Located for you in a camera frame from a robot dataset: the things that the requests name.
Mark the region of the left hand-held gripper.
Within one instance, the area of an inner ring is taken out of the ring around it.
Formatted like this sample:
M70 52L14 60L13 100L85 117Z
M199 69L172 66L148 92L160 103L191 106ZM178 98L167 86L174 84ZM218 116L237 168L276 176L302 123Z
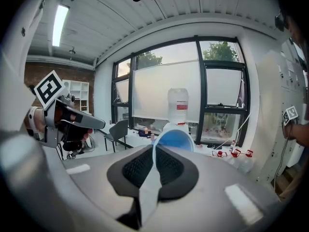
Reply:
M88 129L103 129L105 121L74 109L75 96L72 95L55 71L51 71L34 88L42 105L44 137L40 143L56 148L61 141L80 141L83 132L70 133L74 125Z

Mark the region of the person's left hand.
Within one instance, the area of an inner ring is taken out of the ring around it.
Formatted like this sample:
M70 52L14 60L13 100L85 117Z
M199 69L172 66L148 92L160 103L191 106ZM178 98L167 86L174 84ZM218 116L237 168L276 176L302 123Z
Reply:
M87 132L83 135L83 138L81 141L86 141L89 138L90 134L92 133L93 133L93 129L88 129Z

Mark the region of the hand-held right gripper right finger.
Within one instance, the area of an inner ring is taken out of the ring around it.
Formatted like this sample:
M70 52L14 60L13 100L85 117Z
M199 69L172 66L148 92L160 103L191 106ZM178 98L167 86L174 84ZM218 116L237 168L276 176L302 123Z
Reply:
M196 186L199 171L187 158L158 145L156 168L160 174L159 201L173 201L186 196Z

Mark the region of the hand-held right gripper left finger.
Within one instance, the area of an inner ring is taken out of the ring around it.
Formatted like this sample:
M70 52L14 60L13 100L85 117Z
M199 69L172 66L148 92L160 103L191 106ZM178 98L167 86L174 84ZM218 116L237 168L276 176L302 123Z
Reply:
M153 166L153 146L147 145L110 166L107 179L119 196L133 198L129 212L117 221L132 229L141 228L140 188Z

